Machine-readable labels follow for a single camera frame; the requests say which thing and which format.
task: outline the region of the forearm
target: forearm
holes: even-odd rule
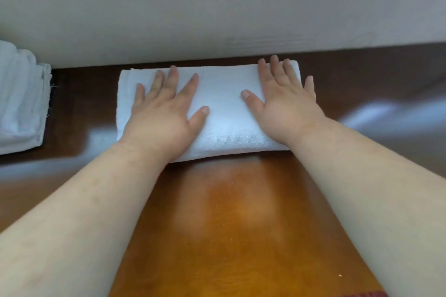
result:
[[[295,141],[294,154],[389,295],[445,288],[443,178],[331,120]]]
[[[116,144],[0,235],[0,295],[106,296],[163,164]]]

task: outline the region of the right hand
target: right hand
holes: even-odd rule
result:
[[[248,90],[241,95],[260,128],[272,139],[289,148],[297,138],[321,124],[326,117],[316,104],[313,77],[306,78],[302,87],[290,60],[283,65],[273,55],[271,69],[265,59],[259,60],[259,77],[265,103]]]

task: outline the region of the towel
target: towel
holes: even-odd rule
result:
[[[300,80],[298,63],[291,63]],[[264,150],[288,150],[262,132],[240,97],[240,92],[248,89],[265,100],[257,65],[183,67],[178,68],[178,71],[178,91],[194,73],[199,76],[198,89],[187,112],[188,119],[204,105],[209,106],[210,113],[196,140],[175,162]],[[156,72],[157,69],[121,71],[116,110],[118,140],[130,118],[137,84],[143,84],[148,91]]]
[[[51,66],[37,64],[28,50],[0,41],[0,154],[43,142]]]

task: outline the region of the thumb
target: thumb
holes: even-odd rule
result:
[[[190,118],[189,126],[193,133],[193,138],[197,137],[198,133],[200,133],[203,129],[208,114],[209,107],[203,106],[202,108],[198,109],[198,111],[196,111],[195,114],[193,114]]]
[[[242,92],[241,95],[249,110],[254,115],[254,118],[259,121],[260,114],[262,113],[265,104],[257,97],[257,95],[246,89]]]

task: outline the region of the wooden table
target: wooden table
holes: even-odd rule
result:
[[[328,116],[339,118],[376,99],[404,101],[443,78],[446,45],[280,58],[285,57],[299,61],[303,77],[315,76],[318,102]],[[53,71],[56,88],[44,145],[0,156],[0,230],[115,141],[123,68],[129,66]],[[301,164],[290,152],[268,152],[167,166],[142,212],[111,296],[335,297],[380,289]]]

